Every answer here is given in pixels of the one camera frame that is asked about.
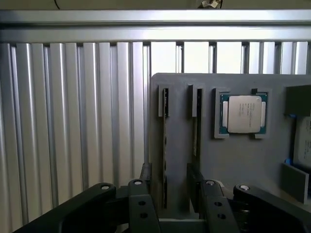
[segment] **gray fixture plate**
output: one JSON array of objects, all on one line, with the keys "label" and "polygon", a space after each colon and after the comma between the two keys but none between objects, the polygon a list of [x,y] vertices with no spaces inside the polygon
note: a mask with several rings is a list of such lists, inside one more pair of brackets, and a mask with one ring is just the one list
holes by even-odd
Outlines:
[{"label": "gray fixture plate", "polygon": [[[163,216],[182,217],[189,212],[186,166],[193,152],[191,85],[203,88],[200,169],[206,179],[221,181],[228,189],[251,183],[282,196],[282,164],[290,157],[294,120],[284,115],[286,87],[311,84],[307,75],[261,74],[156,74],[151,79],[150,162],[153,163],[152,194],[158,208],[162,200],[163,118],[159,116],[159,88],[169,89],[169,117],[166,118],[167,209]],[[252,89],[270,90],[268,137],[247,134],[214,138],[215,89],[229,89],[234,95],[249,95]]]}]

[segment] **black mount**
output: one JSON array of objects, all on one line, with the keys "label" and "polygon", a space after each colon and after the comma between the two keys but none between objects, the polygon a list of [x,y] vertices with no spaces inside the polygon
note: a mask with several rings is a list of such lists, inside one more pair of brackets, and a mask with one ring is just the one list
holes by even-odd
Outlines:
[{"label": "black mount", "polygon": [[206,180],[196,165],[187,165],[187,187],[199,219],[159,219],[149,194],[151,164],[144,164],[140,179],[116,189],[99,183],[73,197],[16,233],[114,233],[128,223],[126,232],[310,233],[311,213],[251,185],[234,187],[224,196],[214,180]]}]

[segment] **corrugated metal wall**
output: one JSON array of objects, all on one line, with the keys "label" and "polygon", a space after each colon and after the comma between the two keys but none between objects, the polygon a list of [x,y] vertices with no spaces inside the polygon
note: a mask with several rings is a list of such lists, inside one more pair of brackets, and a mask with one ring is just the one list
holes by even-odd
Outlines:
[{"label": "corrugated metal wall", "polygon": [[158,72],[309,73],[308,42],[1,44],[0,231],[148,159]]}]

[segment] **screw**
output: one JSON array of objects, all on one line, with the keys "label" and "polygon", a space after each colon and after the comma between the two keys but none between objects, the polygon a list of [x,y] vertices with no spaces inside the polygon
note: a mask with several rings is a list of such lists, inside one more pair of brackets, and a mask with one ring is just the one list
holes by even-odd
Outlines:
[{"label": "screw", "polygon": [[214,185],[215,182],[214,182],[214,181],[206,181],[206,184],[207,184],[207,185]]},{"label": "screw", "polygon": [[241,186],[240,186],[240,189],[243,189],[243,190],[247,191],[247,190],[249,190],[249,187],[246,186],[246,185],[241,185]]}]

